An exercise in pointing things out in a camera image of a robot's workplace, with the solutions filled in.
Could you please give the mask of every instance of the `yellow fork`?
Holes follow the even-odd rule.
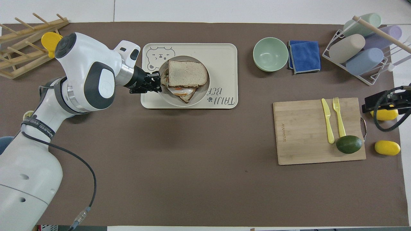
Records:
[[[339,136],[343,137],[343,136],[345,136],[345,129],[344,129],[344,124],[342,123],[338,97],[334,97],[334,99],[332,101],[332,108],[337,113]]]

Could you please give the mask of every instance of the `white plate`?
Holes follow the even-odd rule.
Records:
[[[192,61],[192,62],[198,62],[201,63],[198,59],[195,59],[190,56],[185,56],[185,55],[180,55],[176,57],[172,57],[169,60],[174,60],[174,61]],[[161,65],[159,71],[160,74],[164,72],[165,69],[167,69],[168,66],[168,60]],[[199,87],[195,92],[194,95],[191,97],[190,101],[188,101],[188,104],[183,102],[177,95],[174,95],[171,93],[165,86],[161,85],[161,92],[159,92],[161,98],[163,98],[167,103],[178,106],[178,107],[188,107],[188,106],[193,106],[200,102],[207,94],[207,92],[210,89],[210,77],[208,77],[208,80],[204,86]]]

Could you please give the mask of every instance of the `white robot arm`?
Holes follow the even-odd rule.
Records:
[[[0,230],[31,230],[60,186],[59,161],[47,144],[35,139],[49,143],[66,118],[108,108],[115,85],[129,88],[130,93],[161,91],[158,72],[150,74],[135,66],[139,53],[134,43],[121,41],[110,50],[80,33],[59,41],[55,57],[67,77],[41,87],[39,106],[0,154]],[[72,229],[89,209],[80,213]]]

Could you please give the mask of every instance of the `bear illustration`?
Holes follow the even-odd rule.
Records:
[[[170,47],[150,47],[146,56],[148,58],[147,68],[150,71],[158,70],[161,65],[172,57],[175,57],[175,51]]]

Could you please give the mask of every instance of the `cable connector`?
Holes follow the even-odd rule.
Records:
[[[74,220],[73,224],[70,226],[70,230],[74,230],[87,216],[87,213],[90,211],[90,207],[86,207],[83,211]]]

